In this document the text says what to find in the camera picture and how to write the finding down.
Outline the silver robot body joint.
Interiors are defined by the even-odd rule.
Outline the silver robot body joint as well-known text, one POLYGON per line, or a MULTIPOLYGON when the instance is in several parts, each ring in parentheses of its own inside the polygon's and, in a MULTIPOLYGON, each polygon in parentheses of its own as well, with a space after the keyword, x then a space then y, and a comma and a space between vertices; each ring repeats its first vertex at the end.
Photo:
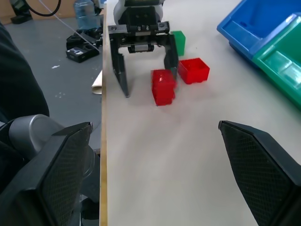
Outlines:
POLYGON ((26 159, 33 159, 50 139, 64 126, 48 116, 37 114, 15 119, 8 136, 12 146, 26 159))

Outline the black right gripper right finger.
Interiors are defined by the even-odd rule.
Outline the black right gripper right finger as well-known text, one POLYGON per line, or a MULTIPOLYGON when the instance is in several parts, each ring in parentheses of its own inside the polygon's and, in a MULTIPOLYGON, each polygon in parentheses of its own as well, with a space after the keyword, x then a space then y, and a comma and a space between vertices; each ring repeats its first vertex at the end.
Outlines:
POLYGON ((218 128, 258 226, 301 226, 301 165, 265 131, 231 121, 218 128))

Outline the black box with white label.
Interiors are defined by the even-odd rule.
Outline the black box with white label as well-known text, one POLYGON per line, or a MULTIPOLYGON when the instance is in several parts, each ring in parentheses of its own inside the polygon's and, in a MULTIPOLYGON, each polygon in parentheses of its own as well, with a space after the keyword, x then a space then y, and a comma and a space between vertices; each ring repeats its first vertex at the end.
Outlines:
POLYGON ((82 63, 97 55, 99 55, 99 51, 90 45, 81 45, 66 50, 67 58, 77 63, 82 63))

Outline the black rounded robot body shell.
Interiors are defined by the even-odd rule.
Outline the black rounded robot body shell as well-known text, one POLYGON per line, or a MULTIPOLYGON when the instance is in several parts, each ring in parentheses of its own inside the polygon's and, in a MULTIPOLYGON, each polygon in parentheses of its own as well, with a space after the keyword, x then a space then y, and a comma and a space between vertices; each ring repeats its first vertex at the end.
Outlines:
POLYGON ((42 114, 49 108, 28 62, 0 23, 0 122, 42 114))

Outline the red hollow building block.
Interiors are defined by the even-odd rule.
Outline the red hollow building block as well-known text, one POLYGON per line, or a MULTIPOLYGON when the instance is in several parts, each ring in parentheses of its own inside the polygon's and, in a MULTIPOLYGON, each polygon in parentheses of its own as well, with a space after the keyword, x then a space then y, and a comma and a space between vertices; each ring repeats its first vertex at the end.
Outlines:
POLYGON ((178 73, 186 84, 202 83, 207 81, 210 68, 200 58, 180 60, 178 73))

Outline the green building block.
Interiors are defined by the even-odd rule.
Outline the green building block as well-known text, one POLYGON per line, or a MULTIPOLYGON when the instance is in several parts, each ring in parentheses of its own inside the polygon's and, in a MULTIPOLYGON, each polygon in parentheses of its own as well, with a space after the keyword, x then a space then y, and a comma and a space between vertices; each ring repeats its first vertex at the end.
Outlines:
POLYGON ((185 53, 185 42, 186 37, 182 31, 172 31, 171 34, 174 35, 177 53, 179 57, 184 56, 185 53))

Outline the green plastic bin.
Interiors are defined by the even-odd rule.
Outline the green plastic bin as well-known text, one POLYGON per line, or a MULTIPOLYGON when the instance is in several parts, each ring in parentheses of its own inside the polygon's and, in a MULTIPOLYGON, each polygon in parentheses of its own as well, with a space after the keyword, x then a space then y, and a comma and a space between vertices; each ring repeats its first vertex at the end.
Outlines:
POLYGON ((262 47, 253 62, 301 110, 301 15, 262 47))

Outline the rolled beige paper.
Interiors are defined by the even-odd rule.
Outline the rolled beige paper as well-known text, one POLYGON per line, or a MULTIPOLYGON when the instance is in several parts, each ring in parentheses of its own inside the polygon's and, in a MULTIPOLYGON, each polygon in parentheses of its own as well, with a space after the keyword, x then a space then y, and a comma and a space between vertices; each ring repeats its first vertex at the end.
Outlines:
POLYGON ((93 94, 101 95, 103 87, 103 71, 101 70, 92 84, 91 91, 93 94))

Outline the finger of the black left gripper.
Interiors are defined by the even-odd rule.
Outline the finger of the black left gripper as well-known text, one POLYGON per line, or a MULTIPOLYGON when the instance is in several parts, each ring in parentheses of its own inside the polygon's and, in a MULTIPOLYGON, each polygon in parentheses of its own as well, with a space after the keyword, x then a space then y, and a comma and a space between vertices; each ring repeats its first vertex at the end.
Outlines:
POLYGON ((170 70, 173 77, 177 78, 178 53, 176 48, 175 37, 173 34, 165 34, 157 36, 157 45, 165 48, 164 66, 170 70))
POLYGON ((127 35, 128 32, 118 32, 109 34, 112 68, 126 98, 130 97, 130 94, 127 84, 127 73, 125 69, 124 56, 121 53, 119 53, 119 48, 122 45, 122 39, 127 35))

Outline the blue plastic bin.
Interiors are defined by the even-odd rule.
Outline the blue plastic bin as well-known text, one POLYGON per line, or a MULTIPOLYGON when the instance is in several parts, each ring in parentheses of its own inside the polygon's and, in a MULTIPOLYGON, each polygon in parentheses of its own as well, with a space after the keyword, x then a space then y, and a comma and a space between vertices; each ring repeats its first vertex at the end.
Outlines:
POLYGON ((242 0, 217 26, 228 41, 254 68, 254 55, 293 19, 301 15, 301 0, 242 0))

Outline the clear blue water bottle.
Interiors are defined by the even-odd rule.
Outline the clear blue water bottle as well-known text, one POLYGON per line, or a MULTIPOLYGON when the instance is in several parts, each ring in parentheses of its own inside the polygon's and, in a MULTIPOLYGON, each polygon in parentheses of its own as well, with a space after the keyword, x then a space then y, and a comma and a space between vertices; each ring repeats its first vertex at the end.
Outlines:
POLYGON ((99 27, 97 19, 102 9, 94 3, 94 0, 75 0, 73 7, 80 30, 99 27))

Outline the black stand base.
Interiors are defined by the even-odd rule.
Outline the black stand base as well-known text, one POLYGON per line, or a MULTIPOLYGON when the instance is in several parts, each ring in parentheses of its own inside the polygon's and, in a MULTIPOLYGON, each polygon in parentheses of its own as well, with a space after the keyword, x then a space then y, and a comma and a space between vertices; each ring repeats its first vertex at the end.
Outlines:
POLYGON ((26 0, 9 0, 15 16, 11 18, 13 24, 22 24, 32 20, 29 7, 26 4, 26 0))

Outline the black equipment pile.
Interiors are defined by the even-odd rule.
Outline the black equipment pile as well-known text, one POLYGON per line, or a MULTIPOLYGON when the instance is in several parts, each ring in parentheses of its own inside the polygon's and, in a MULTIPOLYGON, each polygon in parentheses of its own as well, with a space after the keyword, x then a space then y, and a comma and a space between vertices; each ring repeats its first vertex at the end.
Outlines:
POLYGON ((73 35, 66 39, 66 49, 69 50, 89 43, 97 48, 103 45, 103 30, 101 27, 90 30, 76 30, 73 35))

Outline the red studded building block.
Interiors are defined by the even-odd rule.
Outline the red studded building block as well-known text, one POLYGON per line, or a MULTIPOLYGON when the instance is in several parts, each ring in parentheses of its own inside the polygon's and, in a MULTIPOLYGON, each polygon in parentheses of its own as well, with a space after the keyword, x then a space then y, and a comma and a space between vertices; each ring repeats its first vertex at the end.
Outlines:
POLYGON ((176 80, 170 70, 153 70, 151 73, 151 90, 157 106, 172 104, 175 98, 176 80))

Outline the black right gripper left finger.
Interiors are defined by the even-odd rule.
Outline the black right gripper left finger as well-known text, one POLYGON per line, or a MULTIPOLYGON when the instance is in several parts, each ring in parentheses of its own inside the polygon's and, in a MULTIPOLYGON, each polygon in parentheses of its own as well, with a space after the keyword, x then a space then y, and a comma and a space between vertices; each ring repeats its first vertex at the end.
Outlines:
POLYGON ((92 132, 84 122, 53 134, 0 194, 0 226, 68 226, 92 132))

